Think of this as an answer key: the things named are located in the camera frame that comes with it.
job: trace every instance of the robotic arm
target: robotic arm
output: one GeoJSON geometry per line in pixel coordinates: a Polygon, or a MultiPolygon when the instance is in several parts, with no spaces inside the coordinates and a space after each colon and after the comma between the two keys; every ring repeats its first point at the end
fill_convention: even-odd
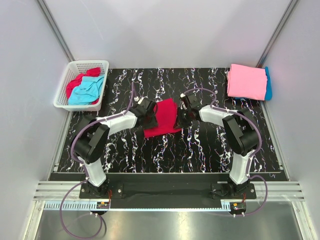
{"type": "MultiPolygon", "coordinates": [[[[221,188],[219,196],[240,196],[245,192],[250,182],[248,170],[252,162],[250,155],[255,151],[259,143],[256,131],[238,114],[228,111],[223,112],[212,109],[210,105],[201,104],[194,93],[181,94],[180,99],[181,105],[178,108],[175,127],[187,128],[193,120],[198,120],[225,128],[228,144],[233,150],[233,164],[228,183],[221,188]]],[[[108,180],[100,159],[108,136],[139,126],[142,126],[144,129],[156,127],[158,125],[155,116],[156,112],[154,112],[155,108],[157,111],[156,105],[154,101],[143,97],[125,115],[119,116],[117,114],[108,117],[98,117],[97,119],[87,115],[81,121],[73,135],[72,141],[86,125],[95,120],[106,119],[106,121],[88,128],[75,143],[74,147],[78,158],[83,161],[86,174],[89,177],[88,183],[93,188],[96,188],[100,195],[105,194],[108,190],[108,180]]],[[[238,113],[255,123],[248,109],[240,110],[238,113]]]]}
{"type": "Polygon", "coordinates": [[[88,124],[106,119],[88,128],[75,143],[74,151],[78,158],[83,161],[84,169],[91,188],[95,188],[99,195],[104,196],[108,190],[108,181],[103,171],[101,156],[104,153],[107,139],[110,135],[125,129],[142,126],[144,129],[156,127],[156,112],[154,108],[157,104],[146,97],[142,97],[126,114],[119,114],[108,117],[97,117],[86,115],[74,132],[71,144],[79,132],[88,124]]]}
{"type": "Polygon", "coordinates": [[[229,111],[223,112],[212,108],[210,105],[201,104],[194,93],[181,94],[181,105],[178,108],[175,127],[187,128],[193,120],[209,122],[224,127],[226,139],[233,150],[232,168],[228,183],[221,188],[221,196],[239,197],[242,195],[249,183],[249,171],[252,163],[251,154],[259,144],[259,137],[255,129],[242,116],[249,119],[257,126],[249,109],[237,111],[234,114],[229,111]]]}

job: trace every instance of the black mounting plate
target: black mounting plate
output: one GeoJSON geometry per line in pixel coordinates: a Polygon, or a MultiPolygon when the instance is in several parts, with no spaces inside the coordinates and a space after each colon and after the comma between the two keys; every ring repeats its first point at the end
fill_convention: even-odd
{"type": "Polygon", "coordinates": [[[237,196],[231,196],[229,193],[227,195],[224,196],[220,196],[217,194],[214,194],[215,191],[219,191],[221,190],[221,188],[227,185],[227,183],[212,183],[211,184],[211,192],[212,192],[212,198],[214,200],[221,200],[221,199],[239,199],[242,200],[244,198],[244,194],[245,193],[245,198],[246,199],[257,199],[257,194],[256,194],[256,189],[255,189],[255,185],[253,183],[249,183],[248,187],[246,187],[242,193],[240,193],[237,196]]]}
{"type": "MultiPolygon", "coordinates": [[[[108,191],[111,190],[112,199],[121,199],[124,192],[124,184],[120,181],[112,181],[108,185],[108,191]]],[[[91,191],[87,183],[81,185],[80,199],[108,199],[108,193],[105,196],[98,196],[95,192],[91,191]]]]}

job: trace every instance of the white arm segment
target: white arm segment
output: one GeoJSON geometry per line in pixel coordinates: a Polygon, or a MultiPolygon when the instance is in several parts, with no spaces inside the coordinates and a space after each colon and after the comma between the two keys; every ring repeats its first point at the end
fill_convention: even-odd
{"type": "MultiPolygon", "coordinates": [[[[100,119],[105,119],[105,118],[110,118],[111,116],[105,116],[105,117],[97,117],[97,120],[100,119]]],[[[110,119],[107,121],[101,122],[101,124],[105,124],[110,128],[108,137],[112,134],[115,134],[117,132],[120,132],[125,129],[132,129],[136,123],[137,123],[138,118],[136,115],[134,115],[132,112],[128,111],[125,115],[119,116],[114,119],[110,119]]]]}
{"type": "MultiPolygon", "coordinates": [[[[97,117],[97,120],[105,119],[106,117],[97,117]]],[[[101,124],[105,124],[110,128],[108,137],[112,134],[115,134],[117,132],[120,132],[125,129],[132,129],[137,123],[137,117],[130,111],[128,111],[125,115],[119,116],[114,119],[110,119],[107,121],[101,122],[101,124]]],[[[87,164],[82,158],[79,157],[80,160],[83,161],[83,164],[88,172],[89,175],[89,182],[99,187],[105,180],[106,180],[106,174],[104,172],[104,169],[101,164],[100,158],[90,164],[87,164]]]]}
{"type": "Polygon", "coordinates": [[[235,184],[239,185],[248,181],[249,176],[247,176],[246,174],[246,168],[248,161],[250,161],[251,166],[252,158],[250,158],[249,156],[254,151],[255,150],[248,152],[245,156],[233,153],[232,169],[230,171],[229,177],[235,184]]]}
{"type": "MultiPolygon", "coordinates": [[[[222,119],[232,115],[232,113],[211,109],[209,105],[201,108],[201,110],[199,111],[199,114],[203,122],[213,123],[221,127],[224,126],[222,119]]],[[[246,175],[246,167],[247,167],[248,161],[252,161],[252,159],[250,159],[249,156],[253,152],[254,150],[252,150],[251,152],[248,152],[246,156],[233,153],[233,161],[232,161],[232,169],[230,171],[230,178],[237,185],[243,184],[248,180],[248,176],[246,175]]]]}
{"type": "Polygon", "coordinates": [[[199,111],[200,118],[203,122],[208,122],[212,124],[219,125],[221,127],[224,126],[222,119],[232,115],[232,113],[227,113],[223,111],[214,110],[210,107],[210,105],[204,106],[199,111]]]}

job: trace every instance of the folded cloth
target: folded cloth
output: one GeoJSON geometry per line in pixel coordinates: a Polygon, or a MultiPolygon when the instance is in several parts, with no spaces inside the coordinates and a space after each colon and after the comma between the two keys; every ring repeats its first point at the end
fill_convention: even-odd
{"type": "Polygon", "coordinates": [[[104,75],[83,76],[82,82],[76,86],[69,99],[69,105],[89,105],[100,97],[104,75]]]}
{"type": "Polygon", "coordinates": [[[158,126],[150,129],[143,130],[144,137],[150,138],[154,136],[177,133],[181,131],[180,129],[174,129],[174,125],[177,119],[177,104],[173,101],[172,98],[159,101],[156,103],[155,109],[158,108],[155,118],[158,123],[158,126]]]}
{"type": "MultiPolygon", "coordinates": [[[[95,68],[87,70],[85,74],[80,73],[78,76],[76,76],[76,78],[73,79],[72,81],[70,81],[65,88],[66,98],[67,99],[70,98],[70,95],[71,95],[73,89],[81,84],[82,78],[84,76],[99,77],[100,72],[101,72],[100,67],[95,67],[95,68]]],[[[91,104],[96,104],[98,101],[99,101],[99,98],[96,99],[95,101],[93,101],[91,104]]]]}
{"type": "Polygon", "coordinates": [[[271,78],[269,74],[269,68],[266,66],[264,69],[265,69],[265,75],[268,78],[268,81],[266,82],[266,93],[264,96],[264,100],[269,101],[272,99],[271,78]]]}
{"type": "Polygon", "coordinates": [[[231,64],[227,95],[229,97],[265,100],[267,81],[266,71],[262,68],[231,64]]]}

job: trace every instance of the gray wall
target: gray wall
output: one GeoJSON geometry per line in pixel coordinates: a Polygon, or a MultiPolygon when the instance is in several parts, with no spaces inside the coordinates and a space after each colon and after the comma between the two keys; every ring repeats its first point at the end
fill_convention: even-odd
{"type": "Polygon", "coordinates": [[[75,59],[111,68],[255,66],[289,0],[46,0],[75,59]]]}
{"type": "Polygon", "coordinates": [[[276,42],[267,108],[292,180],[298,180],[320,234],[320,1],[301,0],[276,42]]]}
{"type": "Polygon", "coordinates": [[[2,0],[0,23],[0,235],[17,240],[66,116],[53,99],[67,60],[36,1],[2,0]]]}

